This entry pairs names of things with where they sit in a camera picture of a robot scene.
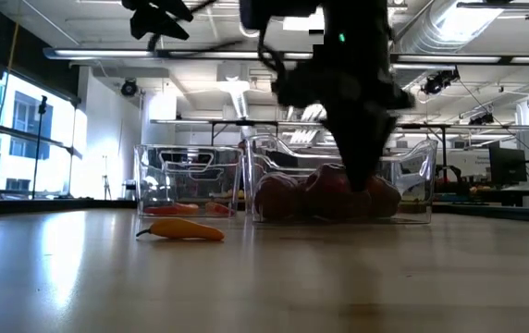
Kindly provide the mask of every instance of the clear plastic bin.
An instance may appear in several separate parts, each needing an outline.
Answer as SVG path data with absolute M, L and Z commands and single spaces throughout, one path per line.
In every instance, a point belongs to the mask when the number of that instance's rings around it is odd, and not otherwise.
M 244 169 L 244 178 L 250 180 L 247 181 L 246 192 L 252 199 L 258 182 L 270 172 L 282 172 L 294 179 L 304 180 L 323 164 L 341 164 L 338 153 L 325 152 L 324 149 L 301 149 L 296 152 L 271 135 L 252 136 L 249 142 L 251 147 L 247 150 L 249 167 Z M 291 156 L 292 167 L 280 166 L 281 163 L 276 163 L 275 154 L 281 158 Z M 429 223 L 431 221 L 436 155 L 437 142 L 425 140 L 406 154 L 382 157 L 376 174 L 394 185 L 400 192 L 402 200 L 397 214 L 387 219 L 375 219 L 375 222 Z M 252 214 L 252 220 L 265 222 L 253 202 L 247 204 L 246 211 Z M 296 219 L 296 222 L 313 220 L 310 216 L 296 216 Z
M 236 216 L 242 151 L 230 147 L 135 147 L 140 228 L 153 218 Z

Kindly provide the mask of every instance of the table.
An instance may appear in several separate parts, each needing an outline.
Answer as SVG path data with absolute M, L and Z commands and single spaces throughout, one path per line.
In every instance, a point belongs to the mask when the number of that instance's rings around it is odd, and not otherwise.
M 524 332 L 529 223 L 135 240 L 132 210 L 0 216 L 0 332 Z

